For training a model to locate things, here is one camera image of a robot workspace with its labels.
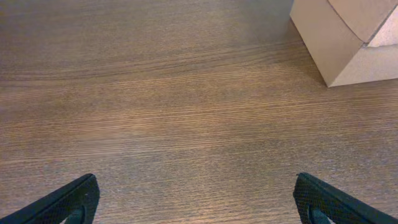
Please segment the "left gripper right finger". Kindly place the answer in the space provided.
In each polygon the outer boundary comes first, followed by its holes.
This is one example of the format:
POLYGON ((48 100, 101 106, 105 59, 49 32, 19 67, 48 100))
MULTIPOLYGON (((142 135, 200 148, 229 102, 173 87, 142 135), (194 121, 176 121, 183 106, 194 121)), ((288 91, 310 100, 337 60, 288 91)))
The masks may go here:
POLYGON ((302 172, 297 175, 293 197, 304 224, 397 224, 397 219, 302 172))

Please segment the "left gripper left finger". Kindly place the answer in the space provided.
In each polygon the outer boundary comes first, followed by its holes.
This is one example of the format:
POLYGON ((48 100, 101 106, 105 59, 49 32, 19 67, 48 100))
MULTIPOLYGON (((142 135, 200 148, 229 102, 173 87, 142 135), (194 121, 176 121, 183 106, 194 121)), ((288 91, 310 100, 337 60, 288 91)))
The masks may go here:
POLYGON ((93 174, 85 174, 32 204, 1 218, 1 224, 92 224, 100 199, 93 174))

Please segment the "brown cardboard box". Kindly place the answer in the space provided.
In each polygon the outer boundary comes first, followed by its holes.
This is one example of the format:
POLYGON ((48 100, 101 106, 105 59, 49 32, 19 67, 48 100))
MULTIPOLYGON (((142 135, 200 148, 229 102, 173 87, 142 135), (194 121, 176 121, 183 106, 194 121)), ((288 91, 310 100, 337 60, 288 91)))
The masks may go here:
POLYGON ((295 0, 290 17, 328 87, 397 78, 396 0, 295 0))

